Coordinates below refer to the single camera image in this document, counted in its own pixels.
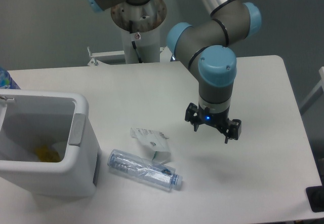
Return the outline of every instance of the black object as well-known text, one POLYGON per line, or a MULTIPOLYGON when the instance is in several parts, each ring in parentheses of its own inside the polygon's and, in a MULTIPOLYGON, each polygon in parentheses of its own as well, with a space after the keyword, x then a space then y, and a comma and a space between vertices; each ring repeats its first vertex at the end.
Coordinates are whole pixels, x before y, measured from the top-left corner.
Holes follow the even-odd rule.
POLYGON ((139 54, 139 52, 138 52, 138 50, 137 50, 137 47, 136 47, 135 41, 132 41, 132 46, 133 46, 133 48, 134 48, 134 50, 135 50, 135 53, 136 53, 136 56, 137 56, 138 62, 139 62, 139 63, 143 63, 143 61, 142 61, 142 59, 141 59, 141 56, 140 56, 140 54, 139 54))
POLYGON ((100 168, 100 154, 97 154, 97 161, 96 161, 96 168, 95 168, 95 173, 93 174, 93 184, 95 186, 97 186, 97 182, 98 182, 98 176, 99 176, 99 168, 100 168))
POLYGON ((197 131, 201 124, 216 128, 225 135, 225 144, 227 144, 229 139, 238 140, 241 134, 241 120, 230 120, 228 111, 229 108, 221 113, 212 114, 208 107, 202 109, 200 106, 198 108, 195 104, 190 103, 186 110, 185 121, 193 125, 194 131, 197 131))
POLYGON ((223 30, 223 32, 224 32, 224 35, 225 35, 225 47, 228 47, 228 44, 229 44, 229 38, 228 38, 228 32, 227 32, 227 29, 226 29, 226 27, 225 27, 225 25, 220 21, 220 20, 218 20, 218 19, 213 19, 214 21, 216 21, 218 24, 219 24, 219 26, 222 28, 222 30, 223 30))
POLYGON ((210 17, 212 17, 217 11, 219 11, 221 8, 223 8, 224 6, 228 5, 229 3, 233 2, 235 0, 228 0, 225 3, 221 4, 220 6, 218 6, 216 9, 214 9, 211 14, 210 17))
POLYGON ((188 63, 188 70, 190 71, 191 65, 193 63, 193 61, 196 59, 196 57, 203 52, 203 50, 205 50, 207 47, 203 47, 201 49, 199 49, 197 52, 195 52, 195 54, 191 57, 189 63, 188 63))
POLYGON ((324 186, 306 188, 306 194, 313 212, 324 211, 324 186))

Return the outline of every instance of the yellow object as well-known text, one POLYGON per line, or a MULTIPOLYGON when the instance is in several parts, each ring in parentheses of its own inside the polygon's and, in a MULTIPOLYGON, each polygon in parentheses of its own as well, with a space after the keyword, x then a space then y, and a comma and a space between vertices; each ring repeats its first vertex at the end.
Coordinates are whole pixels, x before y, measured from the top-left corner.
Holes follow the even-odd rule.
POLYGON ((35 154, 41 162, 60 162, 60 156, 57 151, 50 150, 47 145, 35 148, 35 154))

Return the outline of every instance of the plastic bottle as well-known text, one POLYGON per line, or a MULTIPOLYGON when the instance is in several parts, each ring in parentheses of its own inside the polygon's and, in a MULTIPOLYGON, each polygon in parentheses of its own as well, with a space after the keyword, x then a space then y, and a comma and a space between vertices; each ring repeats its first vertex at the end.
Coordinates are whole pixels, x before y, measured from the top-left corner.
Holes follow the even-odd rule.
POLYGON ((0 89, 20 89, 8 71, 0 67, 0 89))
POLYGON ((113 150, 108 159, 108 166, 168 189, 178 190, 181 187, 182 176, 175 174, 174 168, 127 152, 113 150))

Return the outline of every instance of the white bin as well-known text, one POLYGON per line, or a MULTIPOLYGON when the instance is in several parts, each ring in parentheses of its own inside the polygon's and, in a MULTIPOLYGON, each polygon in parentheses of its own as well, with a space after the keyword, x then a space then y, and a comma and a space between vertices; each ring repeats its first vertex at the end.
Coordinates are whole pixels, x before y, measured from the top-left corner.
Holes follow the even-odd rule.
POLYGON ((79 94, 0 89, 0 177, 36 194, 90 196, 101 150, 79 94), (60 162, 40 162, 35 149, 58 142, 60 162))

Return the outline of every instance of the bottle label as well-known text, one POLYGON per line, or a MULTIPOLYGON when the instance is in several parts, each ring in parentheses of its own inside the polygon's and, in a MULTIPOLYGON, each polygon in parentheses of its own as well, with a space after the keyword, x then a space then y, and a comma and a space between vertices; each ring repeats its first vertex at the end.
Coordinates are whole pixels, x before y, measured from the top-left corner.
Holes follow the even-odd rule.
POLYGON ((0 68, 0 89, 20 89, 9 73, 0 68))

